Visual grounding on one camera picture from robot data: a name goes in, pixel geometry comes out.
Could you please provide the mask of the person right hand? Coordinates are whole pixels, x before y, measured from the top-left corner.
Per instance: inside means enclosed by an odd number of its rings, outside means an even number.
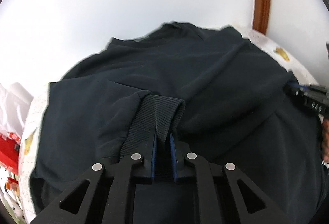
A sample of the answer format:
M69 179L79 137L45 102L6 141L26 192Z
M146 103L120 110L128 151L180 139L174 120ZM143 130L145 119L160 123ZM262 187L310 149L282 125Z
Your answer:
M323 165L328 168L328 162L329 162L329 120L328 120L328 118L323 119L322 127L323 127L322 159L323 159Z

